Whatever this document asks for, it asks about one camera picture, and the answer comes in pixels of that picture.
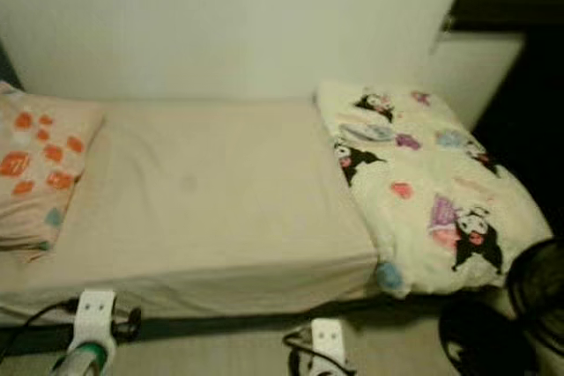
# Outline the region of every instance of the beige fitted sheet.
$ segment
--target beige fitted sheet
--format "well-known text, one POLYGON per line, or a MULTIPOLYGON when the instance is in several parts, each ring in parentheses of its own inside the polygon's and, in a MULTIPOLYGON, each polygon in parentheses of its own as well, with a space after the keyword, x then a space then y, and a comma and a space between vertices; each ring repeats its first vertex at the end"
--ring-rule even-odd
POLYGON ((88 287, 162 318, 291 313, 367 290, 376 251, 311 103, 108 109, 54 251, 0 255, 0 322, 88 287))

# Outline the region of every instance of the electrical cord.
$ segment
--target electrical cord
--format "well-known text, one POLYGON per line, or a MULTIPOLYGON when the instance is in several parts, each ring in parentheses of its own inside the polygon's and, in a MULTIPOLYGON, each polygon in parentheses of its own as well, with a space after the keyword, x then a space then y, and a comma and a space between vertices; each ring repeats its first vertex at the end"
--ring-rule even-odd
MULTIPOLYGON (((348 369, 346 367, 344 367, 343 365, 341 365, 337 360, 335 360, 334 358, 331 358, 329 356, 327 356, 326 354, 323 354, 322 352, 319 351, 315 351, 312 348, 309 348, 301 343, 297 343, 295 341, 292 341, 294 338, 298 338, 300 339, 300 331, 296 331, 296 332, 292 332, 286 336, 284 336, 284 338, 282 338, 282 343, 287 346, 292 348, 293 350, 298 350, 301 352, 305 352, 308 353, 312 356, 316 356, 319 358, 323 358, 324 360, 329 361, 332 365, 336 366, 341 372, 343 372, 346 376, 354 376, 356 375, 356 371, 353 369, 348 369)), ((295 356, 295 354, 291 355, 291 361, 293 361, 295 363, 295 360, 297 359, 297 357, 295 356)))
POLYGON ((0 365, 3 363, 3 361, 6 357, 6 354, 10 350, 10 347, 15 343, 18 336, 20 336, 21 334, 26 332, 26 330, 29 328, 29 326, 34 321, 39 319, 43 314, 51 312, 51 311, 56 310, 56 309, 63 309, 67 313, 75 313, 78 309, 78 298, 66 299, 65 301, 61 301, 59 303, 51 304, 50 306, 47 306, 47 307, 41 309, 39 312, 37 312, 36 314, 31 316, 29 319, 27 319, 27 321, 23 325, 21 325, 19 328, 14 330, 14 332, 12 332, 12 334, 10 335, 10 337, 8 338, 6 343, 4 344, 2 350, 0 350, 0 365))

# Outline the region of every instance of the white wall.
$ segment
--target white wall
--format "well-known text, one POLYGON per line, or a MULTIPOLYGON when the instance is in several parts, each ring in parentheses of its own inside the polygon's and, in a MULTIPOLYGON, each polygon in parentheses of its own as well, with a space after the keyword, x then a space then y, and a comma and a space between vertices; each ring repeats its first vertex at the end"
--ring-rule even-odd
POLYGON ((472 125, 521 41, 440 41, 452 0, 0 0, 26 87, 67 97, 309 95, 421 82, 472 125))

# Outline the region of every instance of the cartoon print blanket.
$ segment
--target cartoon print blanket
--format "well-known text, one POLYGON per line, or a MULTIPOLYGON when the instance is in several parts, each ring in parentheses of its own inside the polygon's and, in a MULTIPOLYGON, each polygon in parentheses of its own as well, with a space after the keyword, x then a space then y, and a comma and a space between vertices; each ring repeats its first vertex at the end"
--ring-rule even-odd
POLYGON ((438 97, 321 84, 317 106, 398 297, 501 286, 511 262, 552 236, 527 190, 438 97))

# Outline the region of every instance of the gray floor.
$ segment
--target gray floor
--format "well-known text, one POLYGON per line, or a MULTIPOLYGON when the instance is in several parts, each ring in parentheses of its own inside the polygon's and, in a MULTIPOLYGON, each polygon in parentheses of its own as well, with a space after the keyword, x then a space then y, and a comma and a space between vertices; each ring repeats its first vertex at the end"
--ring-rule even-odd
MULTIPOLYGON (((347 356, 359 376, 456 375, 437 335, 437 318, 413 310, 364 311, 342 318, 347 356)), ((119 347, 114 375, 286 376, 282 335, 292 328, 186 336, 119 347)), ((562 360, 546 359, 544 375, 564 374, 562 360)), ((9 358, 0 373, 45 375, 59 354, 9 358)))

